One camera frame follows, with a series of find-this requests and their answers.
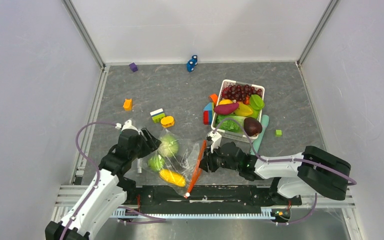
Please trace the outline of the small green fake fruit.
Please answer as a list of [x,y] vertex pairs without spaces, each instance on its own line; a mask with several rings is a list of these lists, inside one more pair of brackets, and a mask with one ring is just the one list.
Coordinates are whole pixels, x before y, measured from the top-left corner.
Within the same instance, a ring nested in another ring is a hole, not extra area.
[[148,160],[148,167],[154,172],[159,172],[164,166],[165,159],[159,154],[155,154]]

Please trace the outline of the clear zip top bag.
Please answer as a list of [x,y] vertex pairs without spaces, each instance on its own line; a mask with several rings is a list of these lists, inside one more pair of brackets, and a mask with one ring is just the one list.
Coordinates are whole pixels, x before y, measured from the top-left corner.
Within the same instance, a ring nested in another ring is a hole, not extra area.
[[137,160],[134,160],[131,169],[124,176],[128,179],[134,180],[137,186],[153,185],[160,187],[170,187],[182,199],[186,199],[191,194],[191,191],[188,190],[188,188],[191,185],[191,181],[197,168],[197,161],[198,157],[200,156],[203,142],[201,140],[195,141],[190,138],[180,137],[168,129],[163,129],[157,139],[161,140],[161,137],[166,134],[171,134],[178,139],[179,149],[175,156],[164,157],[165,165],[163,169],[168,169],[183,175],[186,180],[185,187],[179,187],[162,180],[159,175],[159,171],[152,171],[149,168],[148,160],[152,156],[159,154],[158,149],[148,156],[142,158],[142,174],[137,173]]

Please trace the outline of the fake yellow corn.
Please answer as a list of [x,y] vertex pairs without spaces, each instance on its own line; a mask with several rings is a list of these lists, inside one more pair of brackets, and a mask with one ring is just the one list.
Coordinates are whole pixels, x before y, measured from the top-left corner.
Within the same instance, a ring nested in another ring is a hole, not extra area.
[[162,180],[169,184],[173,184],[178,187],[185,187],[186,186],[186,179],[183,177],[183,175],[171,171],[169,169],[161,169],[159,171],[159,176]]

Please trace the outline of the purple fake sweet potato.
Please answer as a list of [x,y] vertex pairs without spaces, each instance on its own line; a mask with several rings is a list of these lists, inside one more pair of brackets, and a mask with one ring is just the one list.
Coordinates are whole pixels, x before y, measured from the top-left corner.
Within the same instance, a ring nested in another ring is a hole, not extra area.
[[229,104],[219,104],[213,110],[218,115],[230,115],[239,108],[240,104],[237,102]]

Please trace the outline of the dark maroon fake fruit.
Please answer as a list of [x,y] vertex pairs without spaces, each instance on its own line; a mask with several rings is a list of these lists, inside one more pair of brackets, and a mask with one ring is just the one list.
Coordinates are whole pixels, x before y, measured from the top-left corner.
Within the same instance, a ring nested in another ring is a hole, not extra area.
[[262,124],[253,117],[246,117],[243,121],[243,128],[249,137],[256,136],[263,131]]

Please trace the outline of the yellow fake starfruit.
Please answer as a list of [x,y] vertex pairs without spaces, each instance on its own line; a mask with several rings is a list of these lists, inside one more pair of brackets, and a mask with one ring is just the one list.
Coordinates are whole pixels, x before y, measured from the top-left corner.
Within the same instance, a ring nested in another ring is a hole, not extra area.
[[248,117],[252,113],[253,113],[253,109],[250,106],[243,104],[241,102],[238,104],[238,108],[234,111],[235,115],[241,116],[241,117]]

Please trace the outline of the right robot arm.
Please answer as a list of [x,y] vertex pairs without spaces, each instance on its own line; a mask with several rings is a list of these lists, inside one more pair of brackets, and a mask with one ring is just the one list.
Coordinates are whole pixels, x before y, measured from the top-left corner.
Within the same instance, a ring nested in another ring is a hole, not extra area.
[[257,157],[228,142],[207,147],[199,168],[208,173],[219,168],[233,170],[248,181],[272,179],[268,196],[275,204],[313,194],[343,201],[348,187],[355,185],[350,178],[351,165],[316,146],[288,156]]

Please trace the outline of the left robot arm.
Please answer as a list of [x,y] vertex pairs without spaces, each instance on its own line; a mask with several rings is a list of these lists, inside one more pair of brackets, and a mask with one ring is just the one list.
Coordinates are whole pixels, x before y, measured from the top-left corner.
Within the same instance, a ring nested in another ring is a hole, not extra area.
[[136,200],[136,182],[124,176],[133,161],[151,155],[161,143],[146,128],[124,125],[117,144],[101,159],[98,172],[74,207],[46,226],[45,239],[93,240],[120,205]]

